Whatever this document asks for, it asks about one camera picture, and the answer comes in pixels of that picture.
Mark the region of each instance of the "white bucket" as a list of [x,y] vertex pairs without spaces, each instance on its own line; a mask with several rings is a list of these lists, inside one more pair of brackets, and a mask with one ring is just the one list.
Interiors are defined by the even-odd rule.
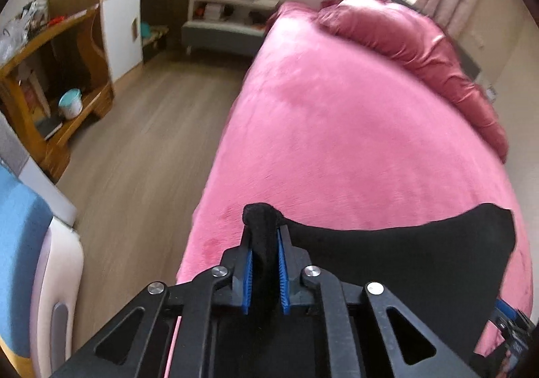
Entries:
[[80,89],[70,89],[58,102],[58,110],[67,119],[71,120],[83,111],[83,100]]

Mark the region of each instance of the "plastic bag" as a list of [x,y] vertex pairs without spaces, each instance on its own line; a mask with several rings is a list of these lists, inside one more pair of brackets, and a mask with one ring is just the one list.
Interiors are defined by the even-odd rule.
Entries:
[[18,50],[28,42],[28,32],[34,17],[39,17],[39,22],[46,17],[46,3],[33,0],[24,6],[22,12],[10,20],[0,35],[0,66],[4,65],[13,57]]

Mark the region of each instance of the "cabinet handle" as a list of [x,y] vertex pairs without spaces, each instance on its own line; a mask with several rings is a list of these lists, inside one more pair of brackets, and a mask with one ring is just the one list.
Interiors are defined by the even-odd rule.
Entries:
[[135,18],[131,23],[131,34],[133,35],[133,41],[138,38],[138,18]]

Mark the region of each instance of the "cabinet door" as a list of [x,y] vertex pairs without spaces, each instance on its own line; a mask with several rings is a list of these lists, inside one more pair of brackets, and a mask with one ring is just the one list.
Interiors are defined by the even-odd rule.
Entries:
[[112,81],[142,62],[140,0],[103,0],[103,40]]

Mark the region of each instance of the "blue cushion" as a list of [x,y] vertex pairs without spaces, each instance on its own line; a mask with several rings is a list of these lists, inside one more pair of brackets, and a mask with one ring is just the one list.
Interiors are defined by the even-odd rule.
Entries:
[[33,280],[51,220],[49,205],[0,166],[0,337],[26,358]]

